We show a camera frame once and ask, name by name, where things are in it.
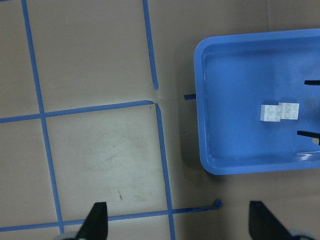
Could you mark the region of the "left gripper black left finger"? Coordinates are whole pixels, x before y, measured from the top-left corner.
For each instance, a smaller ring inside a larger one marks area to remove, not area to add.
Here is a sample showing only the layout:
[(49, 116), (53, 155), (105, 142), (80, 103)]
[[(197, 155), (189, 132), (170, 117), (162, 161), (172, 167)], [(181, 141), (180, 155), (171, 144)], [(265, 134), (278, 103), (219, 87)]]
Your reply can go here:
[(106, 240), (108, 237), (108, 208), (106, 202), (96, 202), (91, 208), (75, 240)]

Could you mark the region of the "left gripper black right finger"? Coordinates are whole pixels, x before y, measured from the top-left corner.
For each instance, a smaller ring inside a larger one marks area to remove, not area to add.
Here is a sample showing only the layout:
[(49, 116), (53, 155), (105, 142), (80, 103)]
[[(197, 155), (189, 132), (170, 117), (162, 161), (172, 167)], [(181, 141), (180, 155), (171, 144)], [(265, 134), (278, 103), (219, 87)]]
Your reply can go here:
[(252, 240), (290, 240), (292, 235), (262, 201), (249, 203), (248, 231)]

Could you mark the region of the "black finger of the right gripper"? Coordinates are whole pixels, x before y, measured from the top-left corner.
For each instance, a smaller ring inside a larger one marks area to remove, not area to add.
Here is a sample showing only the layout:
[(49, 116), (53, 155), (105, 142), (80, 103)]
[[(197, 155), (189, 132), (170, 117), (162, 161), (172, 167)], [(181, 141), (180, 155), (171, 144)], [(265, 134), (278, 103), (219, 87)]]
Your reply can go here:
[(320, 80), (305, 80), (305, 85), (320, 85)]
[(320, 144), (320, 134), (319, 133), (311, 132), (311, 131), (298, 130), (297, 131), (297, 135), (311, 138), (312, 143), (315, 144), (315, 145), (319, 145)]

